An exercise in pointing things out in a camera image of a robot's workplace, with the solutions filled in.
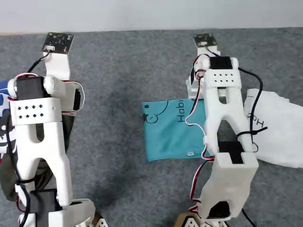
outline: blue fabric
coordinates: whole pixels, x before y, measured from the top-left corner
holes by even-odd
[[[0,81],[0,119],[4,115],[5,111],[9,109],[9,92],[7,88],[8,81]]]
[[[203,133],[189,127],[185,118],[194,101],[190,99],[146,102],[142,104],[147,159],[197,158],[204,149]],[[205,123],[204,100],[199,100],[189,123]]]

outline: gray carpet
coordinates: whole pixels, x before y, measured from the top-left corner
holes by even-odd
[[[303,28],[208,30],[225,55],[260,74],[264,89],[303,105]],[[189,201],[202,160],[148,163],[141,102],[186,97],[199,31],[75,34],[72,79],[87,95],[71,135],[69,158],[75,198],[90,198],[111,227],[170,227]],[[41,56],[45,35],[0,36],[0,79],[25,72]],[[44,74],[44,65],[35,72]],[[243,94],[258,87],[242,74]],[[209,177],[203,169],[197,191]],[[0,194],[0,226],[17,226],[15,204]],[[246,212],[260,227],[301,226],[303,170],[260,162]],[[250,226],[243,215],[231,227]]]

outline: teal fabric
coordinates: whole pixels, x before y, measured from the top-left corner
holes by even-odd
[[[194,101],[190,99],[145,102],[142,104],[147,159],[197,158],[204,149],[203,133],[189,127],[185,118]],[[205,123],[204,100],[199,100],[189,123]]]

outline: white cloth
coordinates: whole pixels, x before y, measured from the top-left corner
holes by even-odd
[[[249,89],[244,103],[249,117],[258,89]],[[272,164],[303,168],[303,107],[275,92],[262,91],[257,103],[253,130],[267,130],[253,136],[257,158]]]

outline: white wall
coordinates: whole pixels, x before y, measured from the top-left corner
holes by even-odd
[[[0,1],[0,33],[303,26],[303,0]]]

